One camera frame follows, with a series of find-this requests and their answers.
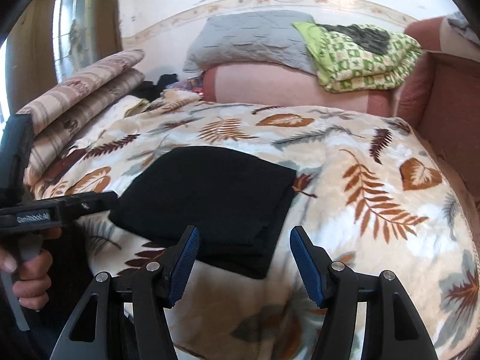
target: metal pivot bolt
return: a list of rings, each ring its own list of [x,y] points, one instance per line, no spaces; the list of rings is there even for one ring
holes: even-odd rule
[[[97,280],[100,283],[104,282],[108,278],[109,278],[109,274],[106,272],[100,272],[97,276],[95,276],[95,280]]]
[[[392,271],[384,271],[383,277],[387,280],[393,280],[396,278],[395,273],[393,273]]]
[[[156,261],[152,261],[147,264],[147,271],[153,272],[156,271],[158,268],[160,268],[160,264]]]
[[[342,270],[345,269],[345,264],[342,263],[342,261],[334,261],[332,263],[332,269],[334,271],[338,271],[338,272],[341,272]]]

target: light green fabric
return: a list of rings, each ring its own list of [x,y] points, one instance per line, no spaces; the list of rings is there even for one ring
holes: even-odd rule
[[[389,32],[385,55],[373,54],[340,32],[306,22],[293,23],[302,34],[317,66],[319,83],[329,92],[387,90],[399,87],[412,72],[421,55],[412,37]],[[379,29],[373,25],[363,28]]]

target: folded green blanket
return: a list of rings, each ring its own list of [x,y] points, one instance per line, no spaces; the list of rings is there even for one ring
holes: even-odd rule
[[[315,60],[320,85],[329,92],[393,89],[402,85],[421,55],[412,37],[389,32],[385,55],[364,50],[340,32],[306,22],[293,23]],[[381,29],[373,25],[362,28]]]

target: bed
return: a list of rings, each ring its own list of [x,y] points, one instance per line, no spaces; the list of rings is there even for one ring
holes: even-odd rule
[[[471,235],[478,216],[455,175],[439,168],[402,119],[322,106],[212,103],[175,90],[147,108],[121,98],[64,145],[47,172],[31,179],[31,190],[37,199],[121,194],[156,158],[187,145],[252,154],[294,169],[297,179],[267,278],[195,262],[183,299],[166,311],[177,348],[209,360],[309,359],[325,313],[308,299],[290,252],[290,230],[302,225],[314,244],[355,271],[397,273],[439,358],[465,353],[480,326]],[[131,272],[162,249],[114,226],[107,213],[79,225],[93,273]],[[131,305],[126,311],[133,315]],[[360,305],[353,359],[360,358],[364,326]]]

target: wallpaper border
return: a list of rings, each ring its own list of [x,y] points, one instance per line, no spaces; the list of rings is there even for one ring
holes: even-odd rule
[[[145,28],[134,36],[122,38],[122,45],[124,49],[137,47],[140,43],[172,27],[218,14],[233,13],[237,10],[250,8],[298,6],[321,7],[330,11],[361,13],[402,27],[417,21],[412,16],[366,0],[218,0],[187,9]]]

